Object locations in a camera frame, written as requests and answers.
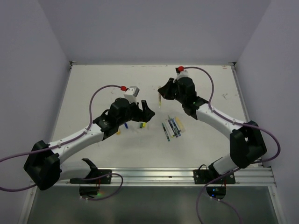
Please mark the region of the purple pen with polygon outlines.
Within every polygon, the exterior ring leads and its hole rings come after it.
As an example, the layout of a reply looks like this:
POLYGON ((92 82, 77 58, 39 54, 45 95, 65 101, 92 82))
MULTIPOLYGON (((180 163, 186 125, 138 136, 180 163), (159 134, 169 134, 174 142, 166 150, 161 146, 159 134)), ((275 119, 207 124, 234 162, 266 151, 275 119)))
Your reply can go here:
POLYGON ((179 136, 179 132, 178 132, 178 130, 176 129, 176 126, 175 126, 175 124, 174 124, 174 122, 173 122, 173 119, 170 119, 170 123, 171 123, 171 125, 172 125, 172 127, 173 127, 173 130, 174 130, 174 132, 175 132, 176 137, 178 137, 178 136, 179 136))

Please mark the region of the blue pen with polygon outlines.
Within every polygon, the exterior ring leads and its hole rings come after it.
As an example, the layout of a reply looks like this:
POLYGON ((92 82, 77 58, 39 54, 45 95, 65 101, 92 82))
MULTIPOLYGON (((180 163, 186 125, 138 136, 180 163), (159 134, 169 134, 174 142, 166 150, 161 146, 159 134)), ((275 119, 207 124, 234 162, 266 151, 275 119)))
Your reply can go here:
POLYGON ((176 129, 177 135, 181 136, 180 129, 178 128, 178 125, 176 124, 174 118, 172 118, 171 120, 172 120, 172 123, 173 123, 173 125, 174 125, 174 127, 176 129))

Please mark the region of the green capped white marker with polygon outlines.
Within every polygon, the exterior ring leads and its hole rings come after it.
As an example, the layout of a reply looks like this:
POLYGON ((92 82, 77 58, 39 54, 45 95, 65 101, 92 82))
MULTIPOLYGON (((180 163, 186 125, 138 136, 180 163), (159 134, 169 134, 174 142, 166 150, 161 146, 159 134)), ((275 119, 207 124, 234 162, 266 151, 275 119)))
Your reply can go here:
POLYGON ((168 119, 166 119, 165 121, 166 121, 166 124, 167 124, 170 132, 171 132, 172 137, 176 137, 176 133, 175 133, 175 130, 173 129, 171 122, 168 119))

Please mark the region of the dark green clear highlighter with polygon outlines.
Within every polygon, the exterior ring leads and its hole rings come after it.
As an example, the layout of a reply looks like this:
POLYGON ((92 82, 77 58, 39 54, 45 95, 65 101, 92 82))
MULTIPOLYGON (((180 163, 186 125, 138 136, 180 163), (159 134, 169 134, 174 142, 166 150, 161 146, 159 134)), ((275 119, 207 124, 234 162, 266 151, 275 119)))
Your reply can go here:
POLYGON ((161 124, 162 124, 163 130, 164 130, 165 136, 166 136, 167 140, 170 142, 170 138, 169 138, 169 136, 168 136, 168 132, 167 132, 167 130, 166 130, 166 127, 165 127, 165 125, 164 125, 163 122, 162 122, 161 124))

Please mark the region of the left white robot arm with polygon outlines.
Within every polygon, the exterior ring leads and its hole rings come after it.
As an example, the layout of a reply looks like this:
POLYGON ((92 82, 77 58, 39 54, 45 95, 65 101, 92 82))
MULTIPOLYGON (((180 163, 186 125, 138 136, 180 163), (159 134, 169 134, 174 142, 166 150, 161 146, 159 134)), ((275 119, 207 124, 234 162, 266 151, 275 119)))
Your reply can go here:
POLYGON ((58 180, 72 178, 62 168, 68 158, 116 134, 119 126, 129 121, 146 123, 154 116, 155 112, 145 100, 130 103, 125 98, 117 98, 109 109, 91 119, 87 127, 75 134, 51 143, 43 140, 35 143, 24 164, 24 170, 40 190, 47 190, 58 180))

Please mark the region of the olive yellow highlighter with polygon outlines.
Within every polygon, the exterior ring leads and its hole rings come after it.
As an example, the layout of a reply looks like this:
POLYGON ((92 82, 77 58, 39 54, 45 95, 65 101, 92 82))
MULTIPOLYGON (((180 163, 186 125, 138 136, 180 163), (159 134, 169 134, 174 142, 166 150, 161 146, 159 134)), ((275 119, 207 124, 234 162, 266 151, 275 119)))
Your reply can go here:
POLYGON ((161 94, 159 92, 159 89, 161 88, 161 86, 158 87, 158 105, 159 105, 159 109, 161 109, 161 94))

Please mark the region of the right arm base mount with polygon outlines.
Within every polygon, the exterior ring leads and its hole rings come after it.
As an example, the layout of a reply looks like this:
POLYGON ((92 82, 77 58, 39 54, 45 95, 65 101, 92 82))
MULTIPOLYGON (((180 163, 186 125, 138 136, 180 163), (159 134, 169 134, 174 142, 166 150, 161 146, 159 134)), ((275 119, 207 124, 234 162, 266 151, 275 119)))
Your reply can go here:
MULTIPOLYGON (((194 183, 197 185, 205 185, 208 182, 218 178, 219 176, 220 175, 212 169, 212 166, 206 166, 205 164, 202 164, 198 169, 193 170, 194 183)), ((212 184, 216 184, 216 186, 207 186, 206 193, 212 198, 221 200, 226 196, 227 184, 236 184, 235 175, 230 174, 226 177, 223 177, 222 179, 213 182, 212 184)))

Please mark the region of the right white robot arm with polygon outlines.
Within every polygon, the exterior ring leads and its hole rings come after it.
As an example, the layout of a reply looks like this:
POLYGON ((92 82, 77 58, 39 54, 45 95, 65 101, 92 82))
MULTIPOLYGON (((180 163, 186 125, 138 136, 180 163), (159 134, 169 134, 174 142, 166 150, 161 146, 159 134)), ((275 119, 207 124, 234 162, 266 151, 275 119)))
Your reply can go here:
POLYGON ((197 95, 191 78, 170 78, 158 92, 164 99, 180 102, 187 115, 210 125, 229 139, 229 154, 208 167, 211 182, 219 183, 224 179, 225 173, 246 168, 267 152, 260 130, 253 128, 257 126, 255 122, 238 125, 217 116, 209 108, 208 101, 197 95))

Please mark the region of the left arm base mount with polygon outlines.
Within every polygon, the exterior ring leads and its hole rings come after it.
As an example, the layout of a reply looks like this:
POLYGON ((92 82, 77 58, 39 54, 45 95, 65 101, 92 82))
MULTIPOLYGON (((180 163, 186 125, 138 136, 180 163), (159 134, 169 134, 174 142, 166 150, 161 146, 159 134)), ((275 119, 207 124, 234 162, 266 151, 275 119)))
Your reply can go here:
POLYGON ((79 194, 86 200, 95 199, 100 190, 100 186, 111 183, 110 169, 98 169, 97 166, 87 158, 83 158, 84 164, 88 165, 89 171, 86 176, 82 178, 71 178, 71 184, 91 184, 93 186, 79 187, 79 194))

